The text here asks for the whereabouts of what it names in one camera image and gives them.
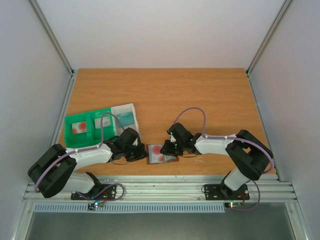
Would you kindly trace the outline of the brown leather card holder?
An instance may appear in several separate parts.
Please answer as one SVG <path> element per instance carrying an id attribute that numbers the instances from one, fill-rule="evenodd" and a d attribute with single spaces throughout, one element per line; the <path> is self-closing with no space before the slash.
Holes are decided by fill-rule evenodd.
<path id="1" fill-rule="evenodd" d="M 148 145 L 148 160 L 149 165 L 164 164 L 178 162 L 177 156 L 164 155 L 161 153 L 162 144 L 150 144 Z"/>

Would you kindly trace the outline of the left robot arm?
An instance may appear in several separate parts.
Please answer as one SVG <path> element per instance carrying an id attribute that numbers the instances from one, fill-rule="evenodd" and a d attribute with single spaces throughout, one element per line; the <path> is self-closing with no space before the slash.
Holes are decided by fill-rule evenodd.
<path id="1" fill-rule="evenodd" d="M 106 187 L 93 173 L 77 173 L 76 170 L 121 158 L 131 163 L 147 156 L 139 133 L 129 127 L 120 135 L 93 146 L 64 148 L 59 143 L 54 144 L 29 168 L 27 174 L 34 183 L 34 192 L 41 193 L 44 198 L 52 198 L 67 189 L 82 199 L 97 200 Z"/>

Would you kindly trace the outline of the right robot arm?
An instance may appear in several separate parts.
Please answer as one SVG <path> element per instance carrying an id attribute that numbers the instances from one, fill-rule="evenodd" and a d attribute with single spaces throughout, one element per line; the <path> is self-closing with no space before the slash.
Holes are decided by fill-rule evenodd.
<path id="1" fill-rule="evenodd" d="M 228 173 L 218 187 L 218 194 L 230 200 L 248 181 L 257 181 L 274 167 L 273 153 L 247 130 L 237 134 L 219 136 L 192 134 L 182 124 L 173 124 L 160 152 L 167 156 L 217 154 L 229 156 L 235 169 Z"/>

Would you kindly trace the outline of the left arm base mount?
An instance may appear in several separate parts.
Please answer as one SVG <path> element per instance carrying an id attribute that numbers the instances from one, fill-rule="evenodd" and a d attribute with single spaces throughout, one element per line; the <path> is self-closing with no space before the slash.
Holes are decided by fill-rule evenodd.
<path id="1" fill-rule="evenodd" d="M 116 196 L 117 186 L 112 184 L 101 184 L 94 186 L 89 192 L 74 192 L 71 194 L 71 200 L 114 200 Z"/>

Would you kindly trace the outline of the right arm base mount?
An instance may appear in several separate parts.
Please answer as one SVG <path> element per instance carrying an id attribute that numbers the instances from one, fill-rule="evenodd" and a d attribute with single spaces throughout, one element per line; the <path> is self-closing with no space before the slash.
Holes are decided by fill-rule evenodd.
<path id="1" fill-rule="evenodd" d="M 250 199 L 248 186 L 246 184 L 243 184 L 236 191 L 222 187 L 220 184 L 205 184 L 202 186 L 201 191 L 204 193 L 207 201 L 240 201 Z"/>

